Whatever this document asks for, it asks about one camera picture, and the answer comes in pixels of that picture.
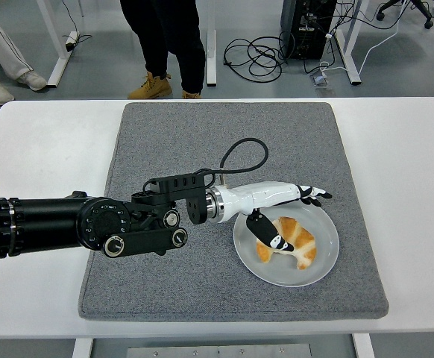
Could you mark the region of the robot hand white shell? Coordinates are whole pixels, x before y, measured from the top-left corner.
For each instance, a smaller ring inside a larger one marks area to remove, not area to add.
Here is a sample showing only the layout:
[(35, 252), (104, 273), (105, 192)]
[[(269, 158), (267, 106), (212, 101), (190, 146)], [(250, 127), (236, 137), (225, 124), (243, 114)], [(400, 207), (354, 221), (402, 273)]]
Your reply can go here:
[(277, 228), (260, 210), (298, 200), (319, 207), (321, 203), (317, 200), (318, 197), (331, 198), (332, 195), (314, 186), (277, 181), (264, 181), (233, 189), (213, 186), (206, 193), (207, 219), (222, 223), (236, 214), (245, 215), (247, 228), (261, 243), (278, 251), (293, 252), (294, 245), (277, 232)]

